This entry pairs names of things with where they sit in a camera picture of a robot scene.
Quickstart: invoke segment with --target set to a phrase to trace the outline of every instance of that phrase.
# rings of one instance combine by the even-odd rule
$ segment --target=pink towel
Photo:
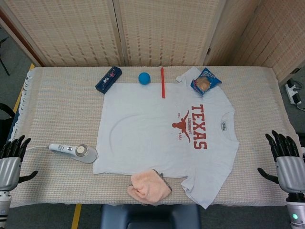
[[[128,194],[144,204],[155,204],[172,191],[163,175],[154,169],[132,175],[131,181],[132,185],[127,188]]]

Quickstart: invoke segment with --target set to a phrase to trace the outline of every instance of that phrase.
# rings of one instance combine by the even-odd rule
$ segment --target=blue ball
[[[139,82],[143,85],[146,85],[151,82],[151,77],[148,73],[140,73]]]

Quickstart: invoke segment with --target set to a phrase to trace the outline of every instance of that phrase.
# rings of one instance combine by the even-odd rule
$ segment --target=red stick
[[[165,83],[164,83],[164,69],[161,67],[161,80],[162,80],[162,98],[165,99]]]

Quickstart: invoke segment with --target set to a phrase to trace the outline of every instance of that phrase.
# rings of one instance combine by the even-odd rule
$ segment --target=power strip
[[[292,105],[300,105],[302,103],[300,95],[296,89],[295,83],[292,79],[288,80],[285,84],[289,101]]]

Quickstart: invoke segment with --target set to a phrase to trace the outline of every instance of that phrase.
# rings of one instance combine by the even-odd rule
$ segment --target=texas longhorns t-shirt
[[[114,83],[105,94],[93,173],[132,175],[156,169],[186,177],[186,195],[207,208],[230,174],[238,141],[234,109],[219,86],[202,97],[193,67],[166,83]]]

